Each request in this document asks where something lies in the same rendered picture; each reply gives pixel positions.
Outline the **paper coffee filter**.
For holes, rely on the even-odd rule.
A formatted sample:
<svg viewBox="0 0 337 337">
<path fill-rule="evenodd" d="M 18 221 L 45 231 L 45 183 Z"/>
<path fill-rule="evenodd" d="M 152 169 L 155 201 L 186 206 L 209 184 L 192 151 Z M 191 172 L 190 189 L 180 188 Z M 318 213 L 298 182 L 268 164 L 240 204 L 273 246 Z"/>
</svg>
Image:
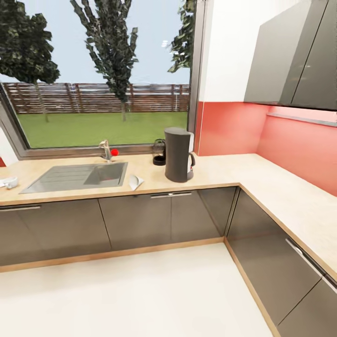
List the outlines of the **paper coffee filter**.
<svg viewBox="0 0 337 337">
<path fill-rule="evenodd" d="M 132 187 L 133 190 L 135 190 L 143 182 L 144 182 L 144 180 L 142 180 L 141 178 L 139 178 L 137 176 L 134 176 L 134 175 L 130 175 L 129 184 L 130 184 L 130 186 Z"/>
</svg>

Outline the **electric kettle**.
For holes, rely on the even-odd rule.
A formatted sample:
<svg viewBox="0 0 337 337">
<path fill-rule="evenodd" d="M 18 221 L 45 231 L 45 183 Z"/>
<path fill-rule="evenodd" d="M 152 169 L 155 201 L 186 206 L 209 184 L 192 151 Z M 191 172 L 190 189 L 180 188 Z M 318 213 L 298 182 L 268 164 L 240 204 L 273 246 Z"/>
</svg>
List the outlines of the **electric kettle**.
<svg viewBox="0 0 337 337">
<path fill-rule="evenodd" d="M 157 139 L 153 146 L 153 164 L 166 164 L 166 143 L 165 139 Z"/>
</svg>

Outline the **coffee cup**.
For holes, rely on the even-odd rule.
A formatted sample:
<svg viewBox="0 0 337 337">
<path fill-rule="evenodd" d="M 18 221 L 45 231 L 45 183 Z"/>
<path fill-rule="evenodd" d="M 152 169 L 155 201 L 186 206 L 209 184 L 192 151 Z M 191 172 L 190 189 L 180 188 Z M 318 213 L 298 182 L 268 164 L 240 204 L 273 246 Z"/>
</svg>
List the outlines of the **coffee cup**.
<svg viewBox="0 0 337 337">
<path fill-rule="evenodd" d="M 19 183 L 17 177 L 7 178 L 3 180 L 2 182 L 9 189 L 16 187 Z"/>
</svg>

